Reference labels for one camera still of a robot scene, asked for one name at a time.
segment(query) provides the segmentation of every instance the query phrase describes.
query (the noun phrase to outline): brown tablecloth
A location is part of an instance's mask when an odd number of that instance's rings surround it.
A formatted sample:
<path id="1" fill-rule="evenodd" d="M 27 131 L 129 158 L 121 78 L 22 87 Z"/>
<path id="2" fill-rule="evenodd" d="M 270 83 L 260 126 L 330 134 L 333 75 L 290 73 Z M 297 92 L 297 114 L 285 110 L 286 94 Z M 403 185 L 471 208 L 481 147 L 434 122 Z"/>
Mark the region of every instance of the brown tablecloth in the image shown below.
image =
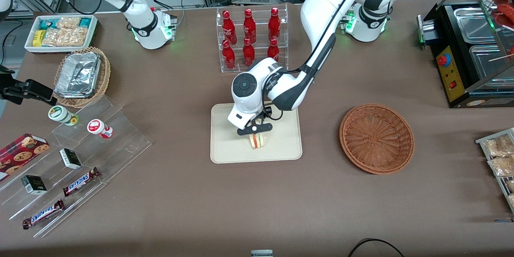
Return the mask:
<path id="1" fill-rule="evenodd" d="M 227 165 L 209 158 L 211 108 L 232 102 L 235 76 L 220 73 L 215 9 L 187 10 L 177 40 L 154 51 L 134 41 L 122 14 L 98 14 L 94 45 L 112 65 L 107 94 L 154 144 L 42 239 L 24 234 L 0 206 L 0 255 L 243 257 L 269 248 L 276 257 L 342 256 L 366 237 L 410 256 L 512 255 L 514 224 L 493 222 L 512 215 L 474 140 L 513 127 L 514 110 L 448 109 L 432 55 L 417 43 L 415 17 L 433 4 L 396 2 L 373 43 L 338 32 L 299 107 L 299 160 Z M 289 9 L 296 68 L 310 43 L 300 6 Z M 62 57 L 27 53 L 18 79 L 51 86 Z M 399 173 L 365 173 L 341 149 L 345 112 L 370 102 L 412 127 L 415 153 Z M 0 147 L 23 133 L 49 134 L 56 123 L 48 108 L 9 103 Z M 354 256 L 379 254 L 395 256 L 383 244 Z"/>

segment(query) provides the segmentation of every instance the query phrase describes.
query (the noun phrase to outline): brown wicker basket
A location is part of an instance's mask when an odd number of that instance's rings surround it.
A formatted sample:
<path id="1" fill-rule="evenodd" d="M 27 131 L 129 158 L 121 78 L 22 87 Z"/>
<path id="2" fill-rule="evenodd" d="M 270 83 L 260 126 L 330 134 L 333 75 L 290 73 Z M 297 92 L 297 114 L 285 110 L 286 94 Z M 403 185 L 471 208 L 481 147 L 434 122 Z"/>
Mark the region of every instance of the brown wicker basket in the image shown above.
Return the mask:
<path id="1" fill-rule="evenodd" d="M 93 102 L 95 100 L 99 100 L 103 94 L 105 94 L 105 91 L 107 90 L 107 87 L 109 85 L 109 78 L 110 78 L 110 63 L 105 54 L 98 48 L 95 47 L 88 47 L 80 50 L 76 50 L 72 52 L 72 54 L 79 54 L 79 53 L 86 53 L 86 52 L 95 52 L 102 58 L 102 62 L 100 64 L 100 72 L 98 73 L 98 81 L 96 85 L 96 92 L 95 95 L 93 95 L 91 98 L 61 98 L 60 96 L 57 96 L 56 94 L 53 94 L 55 98 L 57 98 L 57 101 L 64 105 L 64 106 L 71 106 L 76 108 L 82 108 L 85 107 L 88 103 Z M 57 85 L 57 81 L 59 80 L 59 76 L 61 75 L 61 70 L 63 68 L 64 64 L 64 58 L 61 61 L 61 65 L 59 65 L 59 68 L 57 68 L 57 73 L 55 74 L 55 77 L 53 78 L 53 85 Z"/>
<path id="2" fill-rule="evenodd" d="M 339 140 L 356 166 L 378 175 L 400 171 L 414 153 L 409 124 L 396 111 L 380 104 L 352 108 L 341 122 Z"/>

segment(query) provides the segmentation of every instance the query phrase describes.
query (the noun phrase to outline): red cookie box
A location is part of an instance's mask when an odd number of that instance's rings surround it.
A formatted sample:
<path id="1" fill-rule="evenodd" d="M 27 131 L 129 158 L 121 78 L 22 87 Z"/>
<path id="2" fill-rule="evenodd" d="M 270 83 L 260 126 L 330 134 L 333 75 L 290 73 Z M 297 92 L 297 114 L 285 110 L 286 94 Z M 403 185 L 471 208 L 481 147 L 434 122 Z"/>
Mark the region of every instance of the red cookie box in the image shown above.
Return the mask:
<path id="1" fill-rule="evenodd" d="M 24 134 L 0 149 L 0 182 L 49 148 L 45 139 Z"/>

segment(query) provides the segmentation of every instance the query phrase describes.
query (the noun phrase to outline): red emergency stop button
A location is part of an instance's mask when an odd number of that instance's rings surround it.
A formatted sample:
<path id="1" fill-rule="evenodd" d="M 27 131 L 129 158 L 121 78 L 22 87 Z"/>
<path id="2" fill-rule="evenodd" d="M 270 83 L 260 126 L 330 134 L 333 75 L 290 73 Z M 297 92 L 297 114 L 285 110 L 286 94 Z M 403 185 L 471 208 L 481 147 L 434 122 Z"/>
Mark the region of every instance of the red emergency stop button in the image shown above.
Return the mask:
<path id="1" fill-rule="evenodd" d="M 441 66 L 445 65 L 446 61 L 447 61 L 447 59 L 446 59 L 446 56 L 444 56 L 444 55 L 441 55 L 441 56 L 439 56 L 439 58 L 437 58 L 437 64 L 439 64 Z"/>
<path id="2" fill-rule="evenodd" d="M 445 53 L 444 55 L 441 55 L 437 58 L 437 64 L 441 65 L 442 67 L 448 67 L 451 63 L 451 56 L 450 54 Z"/>

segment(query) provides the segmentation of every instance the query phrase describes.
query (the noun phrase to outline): red bottle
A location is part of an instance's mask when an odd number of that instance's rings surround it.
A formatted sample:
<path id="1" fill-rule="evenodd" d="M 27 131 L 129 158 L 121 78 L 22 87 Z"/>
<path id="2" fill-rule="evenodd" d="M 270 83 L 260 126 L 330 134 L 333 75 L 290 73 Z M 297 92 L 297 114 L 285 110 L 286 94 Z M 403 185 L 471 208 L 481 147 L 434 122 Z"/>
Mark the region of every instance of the red bottle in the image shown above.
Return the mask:
<path id="1" fill-rule="evenodd" d="M 224 39 L 222 42 L 223 45 L 223 60 L 225 62 L 226 68 L 228 70 L 235 69 L 235 54 L 234 50 L 230 47 L 230 43 L 228 40 Z"/>
<path id="2" fill-rule="evenodd" d="M 230 44 L 235 45 L 237 43 L 237 37 L 235 36 L 235 25 L 234 21 L 230 19 L 230 12 L 224 10 L 223 15 L 223 34 L 225 39 L 230 41 Z"/>
<path id="3" fill-rule="evenodd" d="M 243 56 L 245 57 L 246 67 L 250 67 L 255 60 L 255 49 L 249 37 L 245 38 L 245 46 L 243 47 Z"/>
<path id="4" fill-rule="evenodd" d="M 268 47 L 268 57 L 272 57 L 276 62 L 279 62 L 280 50 L 277 47 L 277 39 L 271 39 Z"/>
<path id="5" fill-rule="evenodd" d="M 252 43 L 257 41 L 257 29 L 255 28 L 255 20 L 252 16 L 252 9 L 245 9 L 245 22 L 243 23 L 245 29 L 245 37 L 248 37 Z"/>
<path id="6" fill-rule="evenodd" d="M 280 38 L 280 18 L 279 9 L 277 7 L 271 8 L 271 17 L 268 21 L 268 38 L 270 41 L 273 38 Z"/>

